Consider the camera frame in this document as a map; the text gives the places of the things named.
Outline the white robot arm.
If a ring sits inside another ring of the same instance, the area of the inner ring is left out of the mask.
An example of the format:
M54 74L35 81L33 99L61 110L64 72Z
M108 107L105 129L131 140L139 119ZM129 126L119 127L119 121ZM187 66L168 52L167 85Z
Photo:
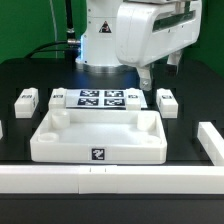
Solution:
M140 88L152 88L150 65L166 57L179 66L183 49L199 37L202 0L86 0L80 69L92 73L137 70Z

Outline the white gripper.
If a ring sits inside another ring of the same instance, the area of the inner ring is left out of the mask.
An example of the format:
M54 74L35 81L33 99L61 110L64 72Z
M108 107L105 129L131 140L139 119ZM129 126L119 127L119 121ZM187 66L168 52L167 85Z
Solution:
M165 2L127 1L116 19L116 55L120 63L144 67L167 55L167 71L177 74L183 48L195 43L200 33L202 0ZM152 89L149 68L137 69L144 91Z

